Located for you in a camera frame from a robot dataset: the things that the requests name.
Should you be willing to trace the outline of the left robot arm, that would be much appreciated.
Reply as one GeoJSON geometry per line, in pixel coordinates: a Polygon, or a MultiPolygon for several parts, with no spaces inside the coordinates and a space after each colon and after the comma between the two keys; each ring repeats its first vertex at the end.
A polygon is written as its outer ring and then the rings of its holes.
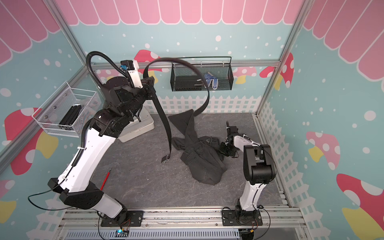
{"type": "Polygon", "coordinates": [[[66,206],[92,209],[123,224],[130,218],[127,208],[100,190],[91,178],[103,155],[124,128],[140,119],[144,102],[154,96],[154,80],[141,80],[137,60],[121,61],[118,67],[105,54],[93,51],[88,53],[86,64],[106,101],[83,126],[81,145],[70,165],[58,178],[50,179],[48,185],[66,206]],[[103,84],[92,68],[94,56],[107,60],[121,75],[103,84]]]}

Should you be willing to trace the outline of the black leather belt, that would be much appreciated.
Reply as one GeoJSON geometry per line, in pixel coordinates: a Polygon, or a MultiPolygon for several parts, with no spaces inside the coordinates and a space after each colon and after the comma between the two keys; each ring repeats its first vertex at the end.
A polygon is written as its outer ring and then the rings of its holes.
{"type": "MultiPolygon", "coordinates": [[[[151,64],[154,64],[154,63],[157,63],[157,62],[167,62],[167,63],[175,63],[175,64],[179,64],[179,65],[182,65],[184,67],[187,67],[189,68],[190,70],[192,70],[197,76],[198,76],[198,79],[200,79],[203,84],[205,85],[206,89],[207,89],[207,92],[208,92],[208,96],[207,96],[207,99],[206,101],[204,102],[204,104],[198,108],[195,112],[194,112],[194,116],[198,116],[199,114],[201,114],[206,108],[207,106],[209,105],[209,100],[210,100],[210,89],[209,89],[209,86],[206,82],[206,79],[205,77],[203,76],[203,74],[198,70],[197,67],[195,67],[193,64],[189,63],[189,62],[186,62],[184,60],[181,60],[181,59],[177,59],[177,58],[158,58],[158,59],[155,59],[154,61],[150,62],[149,64],[147,64],[147,66],[145,67],[144,69],[144,72],[143,72],[143,77],[145,79],[149,78],[149,68],[150,68],[150,65],[151,64]]],[[[167,162],[169,159],[170,159],[170,156],[171,156],[171,152],[172,152],[172,131],[171,131],[171,127],[170,127],[170,124],[169,124],[169,121],[168,121],[168,118],[159,102],[159,99],[155,93],[155,90],[151,90],[152,92],[152,97],[151,97],[151,100],[153,101],[154,105],[155,105],[155,108],[160,116],[160,119],[165,127],[165,130],[166,130],[166,133],[167,133],[167,137],[168,137],[168,142],[169,142],[169,153],[164,156],[161,160],[161,163],[165,163],[167,162]]]]}

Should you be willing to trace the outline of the black trousers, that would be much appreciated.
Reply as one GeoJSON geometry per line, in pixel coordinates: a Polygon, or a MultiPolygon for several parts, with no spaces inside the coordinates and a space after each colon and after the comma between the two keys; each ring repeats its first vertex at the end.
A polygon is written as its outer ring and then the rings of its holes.
{"type": "Polygon", "coordinates": [[[169,116],[169,120],[184,135],[183,138],[172,138],[172,145],[183,151],[181,161],[189,167],[192,177],[203,184],[218,184],[227,170],[223,163],[224,155],[219,151],[220,140],[198,136],[193,110],[169,116]]]}

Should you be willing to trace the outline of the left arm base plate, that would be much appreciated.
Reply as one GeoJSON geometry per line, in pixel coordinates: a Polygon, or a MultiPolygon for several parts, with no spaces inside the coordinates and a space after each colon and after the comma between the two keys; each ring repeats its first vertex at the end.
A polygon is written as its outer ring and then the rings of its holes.
{"type": "Polygon", "coordinates": [[[143,220],[143,211],[123,210],[116,217],[110,218],[102,215],[101,227],[140,227],[143,220]]]}

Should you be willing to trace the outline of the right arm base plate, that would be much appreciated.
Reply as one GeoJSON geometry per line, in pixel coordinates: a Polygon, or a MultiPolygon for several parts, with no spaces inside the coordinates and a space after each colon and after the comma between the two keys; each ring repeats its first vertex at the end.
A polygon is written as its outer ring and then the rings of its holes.
{"type": "Polygon", "coordinates": [[[222,210],[223,226],[254,226],[263,225],[261,213],[259,210],[243,211],[243,210],[222,210]]]}

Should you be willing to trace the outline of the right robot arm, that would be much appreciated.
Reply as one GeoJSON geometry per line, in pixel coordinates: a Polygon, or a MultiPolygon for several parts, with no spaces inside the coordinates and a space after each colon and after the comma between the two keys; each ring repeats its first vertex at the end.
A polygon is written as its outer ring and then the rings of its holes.
{"type": "Polygon", "coordinates": [[[253,141],[245,134],[240,134],[236,126],[227,123],[227,137],[220,145],[220,152],[236,158],[238,151],[243,153],[243,173],[246,185],[242,196],[233,210],[222,209],[224,226],[261,226],[259,198],[264,188],[277,175],[277,168],[268,144],[253,141]]]}

